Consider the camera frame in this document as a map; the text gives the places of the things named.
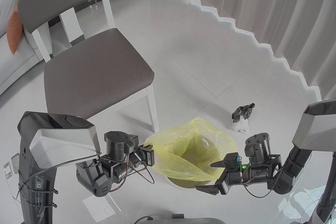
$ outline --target chair seat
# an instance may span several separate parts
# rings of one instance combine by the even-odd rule
[[[152,84],[154,72],[112,28],[58,54],[44,68],[48,113],[85,119]]]

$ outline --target gray sofa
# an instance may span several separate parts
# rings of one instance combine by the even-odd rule
[[[20,76],[43,60],[32,34],[28,33],[25,28],[23,31],[24,34],[15,54],[12,54],[9,49],[7,33],[0,37],[0,95]],[[40,26],[39,32],[48,53],[52,54],[48,23]]]

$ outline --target white cable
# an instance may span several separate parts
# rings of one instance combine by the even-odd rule
[[[5,170],[3,170],[3,175],[4,175],[4,179],[5,179],[5,183],[6,183],[7,189],[8,189],[8,191],[9,191],[11,197],[13,198],[13,201],[14,201],[14,203],[15,203],[15,205],[16,205],[16,208],[18,209],[20,215],[23,217],[23,215],[22,215],[22,213],[21,213],[21,211],[20,211],[20,209],[19,209],[19,207],[18,207],[18,204],[16,203],[16,201],[18,201],[18,200],[15,199],[15,197],[12,195],[11,189],[9,188],[8,181],[7,181],[7,178],[6,178]]]

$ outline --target yellow trash bag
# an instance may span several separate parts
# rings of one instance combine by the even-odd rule
[[[155,171],[192,181],[218,179],[224,169],[212,168],[210,164],[237,151],[232,137],[201,117],[151,135],[144,144],[148,145],[153,145]]]

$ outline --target crumpled black plastic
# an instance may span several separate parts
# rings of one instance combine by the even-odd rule
[[[233,122],[238,122],[240,116],[243,116],[244,119],[248,119],[251,116],[252,109],[255,107],[255,104],[252,103],[250,105],[244,105],[238,107],[235,112],[232,113]]]

